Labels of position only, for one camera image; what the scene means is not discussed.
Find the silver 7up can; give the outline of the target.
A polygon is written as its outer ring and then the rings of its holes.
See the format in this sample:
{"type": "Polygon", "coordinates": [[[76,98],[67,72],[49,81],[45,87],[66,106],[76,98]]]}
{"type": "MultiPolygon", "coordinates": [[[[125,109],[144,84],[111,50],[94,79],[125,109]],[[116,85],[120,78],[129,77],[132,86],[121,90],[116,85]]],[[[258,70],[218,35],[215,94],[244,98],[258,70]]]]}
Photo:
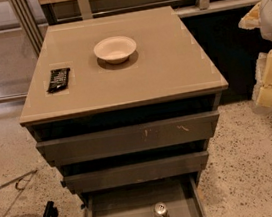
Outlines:
{"type": "Polygon", "coordinates": [[[154,217],[169,217],[167,205],[163,202],[158,202],[153,208],[154,217]]]}

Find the top grey drawer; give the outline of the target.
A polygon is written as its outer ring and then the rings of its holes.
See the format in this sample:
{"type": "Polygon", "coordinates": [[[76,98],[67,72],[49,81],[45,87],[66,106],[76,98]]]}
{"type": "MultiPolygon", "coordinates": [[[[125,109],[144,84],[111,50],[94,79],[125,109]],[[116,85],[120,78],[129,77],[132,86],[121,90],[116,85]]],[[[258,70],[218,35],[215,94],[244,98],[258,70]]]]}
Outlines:
{"type": "Polygon", "coordinates": [[[217,110],[38,142],[51,166],[81,163],[213,137],[217,110]]]}

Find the grey drawer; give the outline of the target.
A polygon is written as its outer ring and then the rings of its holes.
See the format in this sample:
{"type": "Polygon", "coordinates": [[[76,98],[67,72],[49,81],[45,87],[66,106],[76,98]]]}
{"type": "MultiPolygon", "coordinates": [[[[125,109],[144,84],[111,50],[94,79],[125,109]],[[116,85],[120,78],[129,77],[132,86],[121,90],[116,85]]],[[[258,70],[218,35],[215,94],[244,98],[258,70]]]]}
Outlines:
{"type": "Polygon", "coordinates": [[[185,175],[155,180],[94,194],[88,217],[154,217],[158,202],[167,205],[169,217],[206,217],[194,180],[185,175]]]}
{"type": "Polygon", "coordinates": [[[38,142],[51,166],[81,163],[213,137],[217,110],[38,142]]]}
{"type": "Polygon", "coordinates": [[[63,185],[74,193],[106,190],[127,184],[183,175],[202,170],[208,160],[208,152],[183,154],[161,160],[118,166],[97,172],[76,174],[63,178],[63,185]]]}

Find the grey drawer cabinet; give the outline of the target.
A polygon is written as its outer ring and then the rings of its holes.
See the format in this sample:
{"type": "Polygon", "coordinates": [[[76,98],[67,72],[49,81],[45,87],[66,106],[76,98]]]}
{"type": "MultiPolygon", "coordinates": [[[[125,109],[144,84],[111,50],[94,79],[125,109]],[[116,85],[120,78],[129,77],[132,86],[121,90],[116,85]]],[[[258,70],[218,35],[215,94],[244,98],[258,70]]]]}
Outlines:
{"type": "MultiPolygon", "coordinates": [[[[28,129],[37,144],[218,111],[221,93],[228,85],[181,19],[168,7],[54,25],[48,28],[42,47],[20,118],[21,125],[28,129]],[[97,58],[93,50],[95,45],[117,36],[135,40],[136,51],[118,64],[97,58]],[[70,69],[68,86],[62,91],[48,93],[50,71],[61,68],[70,69]]],[[[63,180],[76,174],[208,152],[209,140],[55,168],[63,180]]],[[[187,175],[197,187],[202,170],[148,182],[187,175]]],[[[141,183],[71,192],[80,197],[87,216],[92,195],[141,183]]]]}

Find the bottom grey drawer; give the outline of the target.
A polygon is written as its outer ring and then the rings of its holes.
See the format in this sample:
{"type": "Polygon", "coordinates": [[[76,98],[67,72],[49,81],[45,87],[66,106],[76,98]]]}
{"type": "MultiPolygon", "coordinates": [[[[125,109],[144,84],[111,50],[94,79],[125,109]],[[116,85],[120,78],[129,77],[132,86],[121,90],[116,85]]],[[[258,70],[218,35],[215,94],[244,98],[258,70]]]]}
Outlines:
{"type": "Polygon", "coordinates": [[[169,217],[206,217],[194,180],[185,175],[155,180],[94,194],[88,217],[154,217],[158,202],[167,205],[169,217]]]}

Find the middle grey drawer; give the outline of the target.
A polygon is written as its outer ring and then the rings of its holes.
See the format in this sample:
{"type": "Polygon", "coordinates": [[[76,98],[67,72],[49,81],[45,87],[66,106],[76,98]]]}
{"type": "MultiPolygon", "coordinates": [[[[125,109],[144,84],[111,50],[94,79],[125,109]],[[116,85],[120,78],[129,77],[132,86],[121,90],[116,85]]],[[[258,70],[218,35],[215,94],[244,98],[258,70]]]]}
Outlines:
{"type": "Polygon", "coordinates": [[[208,160],[208,152],[183,154],[161,160],[118,166],[97,172],[76,174],[63,178],[63,185],[74,193],[106,190],[127,184],[183,175],[202,170],[208,160]]]}

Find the white paper bowl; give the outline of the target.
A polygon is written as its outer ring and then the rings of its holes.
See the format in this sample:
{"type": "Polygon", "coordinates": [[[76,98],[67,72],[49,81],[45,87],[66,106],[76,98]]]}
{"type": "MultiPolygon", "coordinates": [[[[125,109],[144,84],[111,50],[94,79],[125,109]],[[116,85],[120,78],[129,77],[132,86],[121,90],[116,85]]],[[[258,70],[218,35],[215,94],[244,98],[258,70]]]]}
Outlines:
{"type": "Polygon", "coordinates": [[[136,41],[126,36],[116,36],[98,42],[93,51],[97,58],[110,63],[125,62],[137,49],[136,41]]]}

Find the black snack packet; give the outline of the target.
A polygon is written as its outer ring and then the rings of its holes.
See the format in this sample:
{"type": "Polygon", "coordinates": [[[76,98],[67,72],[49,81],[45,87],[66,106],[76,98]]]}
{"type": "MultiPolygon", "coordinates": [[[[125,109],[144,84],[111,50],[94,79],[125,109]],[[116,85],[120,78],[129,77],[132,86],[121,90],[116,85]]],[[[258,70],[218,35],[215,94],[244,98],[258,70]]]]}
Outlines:
{"type": "Polygon", "coordinates": [[[48,93],[56,93],[66,89],[69,79],[69,68],[54,69],[50,71],[48,93]]]}

